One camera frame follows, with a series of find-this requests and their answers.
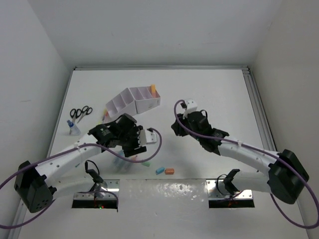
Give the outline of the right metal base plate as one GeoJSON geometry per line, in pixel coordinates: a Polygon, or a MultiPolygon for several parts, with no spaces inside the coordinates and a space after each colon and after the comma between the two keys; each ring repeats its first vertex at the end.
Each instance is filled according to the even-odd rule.
{"type": "Polygon", "coordinates": [[[212,201],[227,201],[227,200],[253,200],[253,194],[251,190],[244,190],[235,192],[231,195],[229,192],[222,188],[223,179],[207,179],[206,189],[208,199],[212,201]]]}

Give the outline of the blue tipped marker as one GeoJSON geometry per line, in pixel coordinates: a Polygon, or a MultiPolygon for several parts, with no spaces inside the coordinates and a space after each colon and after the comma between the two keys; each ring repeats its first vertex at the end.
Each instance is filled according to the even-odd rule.
{"type": "MultiPolygon", "coordinates": [[[[120,156],[124,156],[123,150],[121,150],[120,152],[118,152],[118,154],[119,154],[120,156]]],[[[116,157],[116,158],[114,159],[114,161],[113,161],[114,167],[117,169],[118,164],[119,164],[120,162],[123,162],[123,161],[124,161],[124,160],[123,160],[122,158],[116,157]]]]}

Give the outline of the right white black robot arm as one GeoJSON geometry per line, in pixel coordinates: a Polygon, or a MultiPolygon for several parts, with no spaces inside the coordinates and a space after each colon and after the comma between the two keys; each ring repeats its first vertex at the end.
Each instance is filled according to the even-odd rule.
{"type": "Polygon", "coordinates": [[[177,136],[190,135],[210,153],[256,169],[255,173],[232,169],[216,183],[216,189],[222,195],[233,196],[250,189],[270,193],[284,203],[294,204],[310,178],[292,151],[267,151],[240,143],[229,133],[213,128],[205,111],[175,114],[171,128],[177,136]]]}

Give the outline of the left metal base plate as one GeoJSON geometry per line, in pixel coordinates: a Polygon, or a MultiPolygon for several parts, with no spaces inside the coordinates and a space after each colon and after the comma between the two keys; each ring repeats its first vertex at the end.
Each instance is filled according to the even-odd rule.
{"type": "Polygon", "coordinates": [[[103,183],[95,184],[89,193],[75,193],[74,200],[115,200],[119,194],[118,180],[105,180],[103,183]]]}

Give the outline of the clear glue bottle blue cap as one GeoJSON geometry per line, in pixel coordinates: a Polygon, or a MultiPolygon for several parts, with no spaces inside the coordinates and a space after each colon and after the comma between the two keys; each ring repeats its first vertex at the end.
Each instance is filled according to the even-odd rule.
{"type": "Polygon", "coordinates": [[[69,126],[69,135],[78,136],[81,134],[80,129],[77,127],[77,125],[74,122],[68,120],[67,124],[69,126]]]}

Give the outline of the black handled scissors right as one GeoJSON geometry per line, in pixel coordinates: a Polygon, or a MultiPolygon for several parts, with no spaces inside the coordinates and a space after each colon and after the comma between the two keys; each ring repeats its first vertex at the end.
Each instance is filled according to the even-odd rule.
{"type": "Polygon", "coordinates": [[[85,116],[88,116],[89,114],[91,114],[93,111],[93,108],[92,107],[89,107],[89,106],[84,106],[81,110],[81,116],[78,120],[78,123],[82,120],[83,117],[85,116]]]}

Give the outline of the white organizer upright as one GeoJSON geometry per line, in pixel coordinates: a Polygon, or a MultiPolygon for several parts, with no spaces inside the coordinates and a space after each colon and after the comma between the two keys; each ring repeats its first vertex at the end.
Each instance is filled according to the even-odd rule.
{"type": "Polygon", "coordinates": [[[129,90],[135,100],[137,114],[142,114],[160,105],[161,97],[157,90],[154,94],[152,93],[151,86],[131,87],[129,90]]]}

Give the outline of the aluminium frame rail right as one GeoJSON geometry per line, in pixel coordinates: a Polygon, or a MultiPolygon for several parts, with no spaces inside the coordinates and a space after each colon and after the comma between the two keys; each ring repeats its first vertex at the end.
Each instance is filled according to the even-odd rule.
{"type": "Polygon", "coordinates": [[[242,70],[242,73],[248,90],[263,147],[267,150],[276,151],[276,145],[254,76],[248,67],[242,70]]]}

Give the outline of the orange marker cap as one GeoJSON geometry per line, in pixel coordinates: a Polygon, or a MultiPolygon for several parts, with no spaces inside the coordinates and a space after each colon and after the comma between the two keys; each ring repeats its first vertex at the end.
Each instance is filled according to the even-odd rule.
{"type": "Polygon", "coordinates": [[[174,169],[173,168],[166,168],[164,173],[166,175],[173,175],[174,174],[174,169]]]}

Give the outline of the aluminium frame rail back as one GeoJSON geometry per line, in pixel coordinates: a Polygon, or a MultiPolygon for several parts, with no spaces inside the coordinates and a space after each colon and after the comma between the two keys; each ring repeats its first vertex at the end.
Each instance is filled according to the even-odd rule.
{"type": "Polygon", "coordinates": [[[77,66],[74,71],[95,70],[242,70],[249,71],[248,66],[231,65],[141,65],[141,66],[77,66]]]}

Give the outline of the blue marker cap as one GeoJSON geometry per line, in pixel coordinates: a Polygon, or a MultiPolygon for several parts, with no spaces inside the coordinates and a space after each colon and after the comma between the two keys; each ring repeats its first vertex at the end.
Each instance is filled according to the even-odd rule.
{"type": "Polygon", "coordinates": [[[161,173],[163,173],[164,171],[165,171],[165,168],[164,168],[164,167],[158,168],[158,169],[156,170],[156,175],[161,174],[161,173]]]}

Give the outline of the white organizer lying tilted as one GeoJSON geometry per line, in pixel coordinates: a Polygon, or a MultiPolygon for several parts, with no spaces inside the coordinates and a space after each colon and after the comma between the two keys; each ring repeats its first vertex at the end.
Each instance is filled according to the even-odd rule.
{"type": "Polygon", "coordinates": [[[108,117],[115,120],[120,115],[126,113],[131,116],[137,114],[135,98],[129,88],[125,88],[113,99],[106,103],[108,117]]]}

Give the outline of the green marker cap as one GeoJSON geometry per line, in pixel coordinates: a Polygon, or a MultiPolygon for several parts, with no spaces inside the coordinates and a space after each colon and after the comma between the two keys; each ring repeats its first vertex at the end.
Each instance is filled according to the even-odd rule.
{"type": "Polygon", "coordinates": [[[141,165],[146,166],[146,167],[150,167],[151,163],[149,161],[146,161],[146,162],[141,163],[141,165]]]}

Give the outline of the green tipped marker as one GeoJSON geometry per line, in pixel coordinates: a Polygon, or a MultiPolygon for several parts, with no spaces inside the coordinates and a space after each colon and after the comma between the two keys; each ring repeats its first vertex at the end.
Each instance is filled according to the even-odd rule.
{"type": "Polygon", "coordinates": [[[127,172],[130,168],[131,164],[129,162],[123,161],[118,164],[117,172],[124,173],[127,172]]]}

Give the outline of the black handled scissors left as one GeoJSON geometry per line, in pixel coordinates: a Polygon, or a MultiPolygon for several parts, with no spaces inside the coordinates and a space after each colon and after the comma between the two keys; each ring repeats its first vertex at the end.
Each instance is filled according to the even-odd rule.
{"type": "Polygon", "coordinates": [[[72,109],[70,111],[70,117],[72,119],[77,119],[82,115],[82,110],[81,109],[72,109]]]}

